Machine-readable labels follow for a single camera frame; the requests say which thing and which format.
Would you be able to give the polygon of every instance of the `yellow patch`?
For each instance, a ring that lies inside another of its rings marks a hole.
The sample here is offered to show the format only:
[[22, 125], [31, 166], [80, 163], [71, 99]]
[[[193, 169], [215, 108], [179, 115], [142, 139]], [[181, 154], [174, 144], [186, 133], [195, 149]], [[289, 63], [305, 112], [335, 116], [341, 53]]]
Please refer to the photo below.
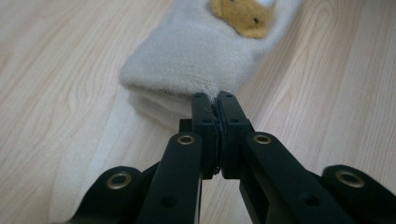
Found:
[[245, 37], [267, 36], [275, 4], [264, 7], [254, 0], [210, 0], [213, 13]]

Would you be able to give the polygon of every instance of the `cartoon face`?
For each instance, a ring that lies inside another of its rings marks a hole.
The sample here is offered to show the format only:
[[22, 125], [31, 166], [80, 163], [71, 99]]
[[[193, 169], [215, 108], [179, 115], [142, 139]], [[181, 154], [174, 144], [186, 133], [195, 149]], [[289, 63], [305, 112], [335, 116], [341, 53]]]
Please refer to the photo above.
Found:
[[268, 33], [275, 5], [269, 7], [255, 0], [211, 0], [213, 13], [227, 21], [237, 33], [263, 38]]

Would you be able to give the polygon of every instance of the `black metal bracket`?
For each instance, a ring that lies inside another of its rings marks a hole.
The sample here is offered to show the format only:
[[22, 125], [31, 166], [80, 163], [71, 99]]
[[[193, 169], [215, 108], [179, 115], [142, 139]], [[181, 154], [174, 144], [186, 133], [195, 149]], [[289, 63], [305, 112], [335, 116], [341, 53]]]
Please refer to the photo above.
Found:
[[161, 161], [116, 167], [88, 190], [67, 223], [199, 223], [202, 180], [239, 179], [253, 223], [396, 223], [396, 197], [344, 165], [312, 174], [269, 133], [255, 132], [234, 95], [191, 97]]

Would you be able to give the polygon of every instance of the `screw hole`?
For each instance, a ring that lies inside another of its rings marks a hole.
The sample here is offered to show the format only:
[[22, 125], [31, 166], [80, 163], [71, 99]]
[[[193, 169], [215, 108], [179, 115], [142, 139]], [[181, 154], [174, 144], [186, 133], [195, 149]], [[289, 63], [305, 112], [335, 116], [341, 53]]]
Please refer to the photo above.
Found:
[[364, 180], [361, 179], [358, 175], [355, 175], [346, 170], [337, 171], [335, 173], [335, 177], [337, 177], [337, 179], [341, 183], [348, 185], [352, 188], [358, 189], [358, 188], [362, 188], [365, 185]]
[[131, 175], [125, 171], [114, 174], [107, 180], [107, 187], [110, 189], [122, 189], [131, 183]]

